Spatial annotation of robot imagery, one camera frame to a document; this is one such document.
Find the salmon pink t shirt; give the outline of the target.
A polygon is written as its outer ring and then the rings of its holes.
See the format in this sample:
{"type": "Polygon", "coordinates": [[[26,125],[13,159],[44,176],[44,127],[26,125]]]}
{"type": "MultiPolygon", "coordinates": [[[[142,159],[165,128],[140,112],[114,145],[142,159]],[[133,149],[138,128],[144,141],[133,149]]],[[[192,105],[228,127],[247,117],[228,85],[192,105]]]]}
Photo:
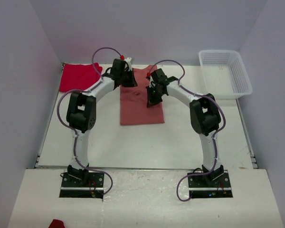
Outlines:
{"type": "Polygon", "coordinates": [[[120,125],[162,124],[164,114],[162,104],[147,107],[147,89],[149,70],[156,70],[151,65],[143,69],[134,68],[136,87],[120,87],[120,125]]]}

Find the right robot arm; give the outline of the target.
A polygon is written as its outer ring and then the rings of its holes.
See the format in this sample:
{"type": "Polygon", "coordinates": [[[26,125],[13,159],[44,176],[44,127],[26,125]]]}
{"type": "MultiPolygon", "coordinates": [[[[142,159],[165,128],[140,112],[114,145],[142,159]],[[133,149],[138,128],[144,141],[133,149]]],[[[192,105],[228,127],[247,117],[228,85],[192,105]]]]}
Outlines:
{"type": "Polygon", "coordinates": [[[150,81],[147,89],[147,107],[162,102],[162,96],[172,96],[185,104],[190,110],[190,123],[199,135],[203,152],[203,183],[212,187],[219,182],[223,166],[219,159],[217,135],[221,122],[220,107],[212,94],[198,94],[186,89],[174,76],[167,77],[160,68],[147,73],[150,81]]]}

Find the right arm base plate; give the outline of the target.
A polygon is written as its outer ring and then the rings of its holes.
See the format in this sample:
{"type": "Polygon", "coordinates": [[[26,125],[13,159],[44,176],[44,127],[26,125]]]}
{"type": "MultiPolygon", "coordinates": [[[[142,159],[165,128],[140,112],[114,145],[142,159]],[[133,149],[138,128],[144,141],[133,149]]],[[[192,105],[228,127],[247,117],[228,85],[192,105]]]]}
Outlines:
{"type": "Polygon", "coordinates": [[[232,187],[228,171],[214,180],[205,176],[188,177],[189,196],[191,199],[232,198],[232,187]]]}

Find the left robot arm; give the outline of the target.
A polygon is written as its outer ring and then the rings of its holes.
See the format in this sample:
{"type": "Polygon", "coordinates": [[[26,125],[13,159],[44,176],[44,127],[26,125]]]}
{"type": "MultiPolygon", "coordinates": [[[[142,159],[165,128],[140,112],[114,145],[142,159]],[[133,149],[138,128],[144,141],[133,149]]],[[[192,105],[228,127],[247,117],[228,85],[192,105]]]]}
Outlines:
{"type": "Polygon", "coordinates": [[[85,91],[71,93],[66,120],[74,131],[74,142],[72,161],[67,168],[67,173],[79,187],[89,182],[87,149],[91,129],[96,123],[96,104],[119,86],[137,86],[131,57],[124,60],[114,59],[112,67],[102,74],[102,78],[94,86],[85,91]]]}

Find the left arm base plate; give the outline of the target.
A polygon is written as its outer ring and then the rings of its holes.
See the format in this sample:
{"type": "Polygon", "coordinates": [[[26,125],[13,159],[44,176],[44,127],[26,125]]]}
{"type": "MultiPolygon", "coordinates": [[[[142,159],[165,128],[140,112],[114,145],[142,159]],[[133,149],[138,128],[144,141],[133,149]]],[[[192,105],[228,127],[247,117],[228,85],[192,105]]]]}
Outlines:
{"type": "Polygon", "coordinates": [[[103,199],[103,173],[71,168],[60,176],[62,177],[60,198],[103,199]]]}

